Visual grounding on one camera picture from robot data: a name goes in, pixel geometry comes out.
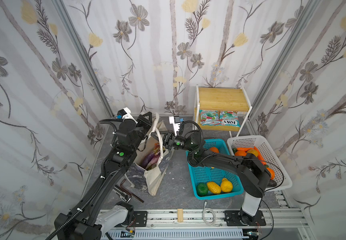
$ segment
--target wooden shelf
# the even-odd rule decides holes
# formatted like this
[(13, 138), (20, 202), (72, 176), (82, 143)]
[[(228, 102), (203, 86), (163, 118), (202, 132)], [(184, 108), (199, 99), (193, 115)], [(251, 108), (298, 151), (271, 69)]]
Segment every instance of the wooden shelf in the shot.
[(198, 88), (198, 90), (201, 110), (247, 112), (250, 109), (242, 89)]
[(198, 117), (198, 125), (201, 127), (202, 130), (216, 130), (216, 131), (231, 131), (231, 132), (238, 132), (240, 130), (240, 127), (233, 127), (233, 126), (210, 126), (210, 125), (201, 125), (201, 117)]

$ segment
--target white plastic basket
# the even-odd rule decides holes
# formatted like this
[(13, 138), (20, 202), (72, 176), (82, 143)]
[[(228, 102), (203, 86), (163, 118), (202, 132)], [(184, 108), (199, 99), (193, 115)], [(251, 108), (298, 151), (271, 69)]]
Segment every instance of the white plastic basket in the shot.
[[(289, 188), (292, 186), (292, 181), (286, 172), (285, 168), (283, 167), (282, 163), (276, 156), (274, 150), (271, 148), (270, 144), (266, 140), (266, 138), (260, 136), (260, 135), (252, 135), (252, 136), (241, 136), (241, 137), (231, 137), (227, 140), (227, 145), (229, 147), (230, 153), (233, 153), (233, 148), (235, 147), (254, 147), (258, 148), (260, 151), (263, 159), (267, 162), (271, 162), (278, 166), (281, 171), (283, 172), (283, 175), (285, 179), (283, 180), (283, 183), (281, 186), (271, 190), (271, 191), (277, 191), (277, 190), (283, 190), (286, 188)], [(275, 172), (274, 180), (277, 182), (277, 184), (280, 184), (282, 181), (282, 174), (281, 172), (274, 166), (270, 167)]]

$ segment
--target carrot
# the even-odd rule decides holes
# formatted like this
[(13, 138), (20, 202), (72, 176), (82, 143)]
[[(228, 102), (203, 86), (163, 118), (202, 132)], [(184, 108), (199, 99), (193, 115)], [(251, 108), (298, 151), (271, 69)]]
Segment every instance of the carrot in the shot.
[(256, 148), (255, 146), (254, 146), (254, 149), (258, 152), (258, 160), (260, 160), (260, 161), (265, 161), (264, 159), (263, 159), (263, 157), (262, 157), (262, 155), (261, 155), (261, 152), (258, 150), (258, 148)]
[(249, 151), (250, 149), (252, 149), (252, 147), (238, 147), (238, 148), (237, 148), (237, 151), (244, 151), (244, 152), (247, 152), (247, 151)]

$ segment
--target gray floor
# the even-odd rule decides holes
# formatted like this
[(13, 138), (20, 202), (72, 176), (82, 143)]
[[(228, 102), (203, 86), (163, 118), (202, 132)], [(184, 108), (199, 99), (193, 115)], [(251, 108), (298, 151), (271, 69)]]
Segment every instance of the gray floor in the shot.
[[(185, 120), (191, 120), (191, 117), (185, 117)], [(168, 129), (173, 130), (173, 126), (169, 124), (168, 117), (161, 117), (161, 120), (165, 122)], [(190, 128), (190, 124), (185, 125), (185, 132), (189, 131), (186, 128)], [(103, 146), (99, 153), (96, 164), (93, 168), (92, 174), (88, 180), (87, 189), (93, 184), (100, 173), (100, 165), (104, 158), (111, 150), (110, 142), (112, 140), (112, 132), (109, 132), (103, 141)], [(226, 131), (203, 131), (204, 139), (221, 138), (225, 142), (230, 137), (229, 132)], [(241, 131), (241, 136), (249, 135), (247, 127), (244, 127)], [(193, 194), (193, 187), (190, 180), (189, 168), (186, 161), (185, 151), (176, 150), (166, 170), (166, 174), (161, 182), (160, 188), (155, 197), (141, 192), (137, 189), (130, 188), (130, 183), (125, 182), (124, 186), (128, 190), (139, 196), (145, 202), (141, 203), (134, 197), (130, 200), (129, 204), (134, 206), (136, 210), (146, 209), (202, 209), (204, 207), (204, 201), (197, 199)], [(274, 192), (267, 192), (263, 197), (263, 200), (270, 208), (279, 208), (278, 202), (275, 199)], [(102, 209), (111, 209), (120, 198), (111, 192), (103, 203)], [(212, 209), (239, 209), (243, 203), (243, 194), (229, 198), (207, 200), (207, 207)]]

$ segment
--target floral wallpaper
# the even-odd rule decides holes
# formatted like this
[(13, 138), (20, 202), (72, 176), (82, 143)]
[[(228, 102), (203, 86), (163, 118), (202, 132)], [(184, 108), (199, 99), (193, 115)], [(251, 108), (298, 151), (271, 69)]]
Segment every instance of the floral wallpaper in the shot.
[(293, 181), (286, 195), (317, 239), (346, 238), (346, 0), (319, 4), (268, 92), (250, 120)]
[(0, 0), (0, 239), (44, 239), (100, 148), (107, 116), (71, 43), (51, 2)]
[(190, 115), (197, 84), (254, 101), (307, 1), (64, 3), (115, 111)]

